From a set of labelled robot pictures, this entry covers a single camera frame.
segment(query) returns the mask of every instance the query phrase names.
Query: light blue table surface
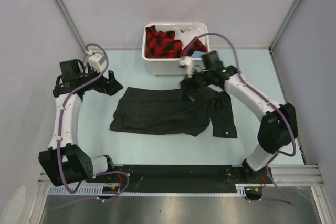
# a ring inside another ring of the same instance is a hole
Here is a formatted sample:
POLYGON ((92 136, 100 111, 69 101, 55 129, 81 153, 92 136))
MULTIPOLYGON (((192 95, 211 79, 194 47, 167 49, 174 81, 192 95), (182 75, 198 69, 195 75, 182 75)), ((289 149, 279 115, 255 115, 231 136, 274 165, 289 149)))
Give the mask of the light blue table surface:
MULTIPOLYGON (((234 65, 230 50, 218 52, 225 65, 234 65)), ((237 52, 245 77, 260 91, 284 103, 268 50, 242 49, 237 52)), ((79 114, 78 142, 89 156, 108 154, 115 164, 240 165, 256 147, 260 123, 235 97, 232 97, 232 106, 237 139, 213 137, 211 124, 198 137, 110 131, 118 101, 127 87, 177 89, 182 76, 151 76, 139 50, 108 51, 108 56, 109 69, 114 71, 124 89, 112 97, 95 91, 84 95, 79 114)), ((283 150, 292 152, 292 146, 283 150)), ((295 157, 280 155, 273 164, 303 164, 303 161, 298 150, 295 157)))

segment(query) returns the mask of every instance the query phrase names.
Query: white cloth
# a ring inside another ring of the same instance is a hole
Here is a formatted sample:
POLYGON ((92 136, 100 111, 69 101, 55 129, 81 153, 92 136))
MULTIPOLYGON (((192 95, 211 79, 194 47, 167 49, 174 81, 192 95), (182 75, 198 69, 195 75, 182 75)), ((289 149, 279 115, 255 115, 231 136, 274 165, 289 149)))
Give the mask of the white cloth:
MULTIPOLYGON (((193 26, 187 28, 184 32, 178 30, 176 27, 173 28, 173 31, 175 32, 175 39, 178 39, 182 42, 183 50, 193 40, 193 38, 205 33, 205 27, 202 23, 194 22, 193 26)), ((204 46, 206 46, 205 37, 206 36, 199 39, 204 46)))

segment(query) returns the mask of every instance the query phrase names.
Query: metal frame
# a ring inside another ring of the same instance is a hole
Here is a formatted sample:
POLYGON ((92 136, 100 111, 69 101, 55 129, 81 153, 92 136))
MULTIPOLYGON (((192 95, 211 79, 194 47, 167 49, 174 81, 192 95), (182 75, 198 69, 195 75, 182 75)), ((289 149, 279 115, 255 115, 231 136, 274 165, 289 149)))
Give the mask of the metal frame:
MULTIPOLYGON (((329 199, 324 186, 320 170, 317 165, 270 165, 272 170, 273 178, 279 186, 310 186, 313 196, 315 198, 318 213, 322 224, 333 224, 335 223, 335 216, 329 207, 329 199)), ((106 184, 93 184, 93 183, 83 183, 84 187, 101 187, 106 184)), ((39 224, 43 208, 46 203, 47 192, 51 187, 51 181, 45 173, 41 173, 38 190, 36 195, 36 201, 30 215, 29 224, 39 224)), ((204 197, 204 196, 216 196, 216 197, 227 197, 227 196, 239 196, 242 195, 241 188, 244 186, 253 186, 253 184, 236 184, 237 193, 236 194, 155 194, 155 193, 136 193, 136 194, 123 194, 124 196, 194 196, 194 197, 204 197)))
POLYGON ((291 21, 291 19, 293 18, 294 13, 296 12, 297 8, 299 7, 300 3, 302 2, 302 0, 294 0, 293 4, 291 5, 291 7, 288 10, 288 13, 285 16, 285 19, 283 20, 279 30, 277 31, 270 47, 269 50, 270 52, 272 52, 275 47, 277 46, 281 36, 283 35, 286 27, 288 26, 289 22, 291 21))
POLYGON ((79 47, 82 49, 82 51, 85 51, 85 43, 83 41, 83 39, 81 38, 76 25, 74 23, 74 21, 72 20, 69 11, 67 10, 63 0, 54 0, 58 9, 60 10, 65 22, 67 23, 71 33, 74 35, 77 44, 79 45, 79 47))

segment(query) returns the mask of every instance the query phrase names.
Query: metal floor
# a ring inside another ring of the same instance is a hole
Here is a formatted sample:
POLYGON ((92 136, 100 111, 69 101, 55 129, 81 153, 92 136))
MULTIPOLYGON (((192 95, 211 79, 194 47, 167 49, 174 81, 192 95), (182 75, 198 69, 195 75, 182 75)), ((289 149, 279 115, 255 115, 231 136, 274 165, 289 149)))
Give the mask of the metal floor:
MULTIPOLYGON (((123 196, 104 204, 86 200, 52 210, 82 196, 48 196, 40 224, 321 223, 310 187, 283 189, 296 207, 269 201, 249 204, 242 197, 123 196)), ((279 194, 267 187, 263 197, 279 194)))

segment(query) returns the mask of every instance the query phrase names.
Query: black cloth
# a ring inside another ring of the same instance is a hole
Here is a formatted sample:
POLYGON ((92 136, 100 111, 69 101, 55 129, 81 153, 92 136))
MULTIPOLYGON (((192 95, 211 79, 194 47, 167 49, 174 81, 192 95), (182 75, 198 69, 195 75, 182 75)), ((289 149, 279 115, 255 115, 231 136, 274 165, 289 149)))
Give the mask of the black cloth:
POLYGON ((197 93, 195 101, 191 102, 181 89, 127 88, 119 100, 110 130, 197 136, 209 126, 211 120, 214 136, 237 138, 230 96, 208 86, 197 89, 197 93))

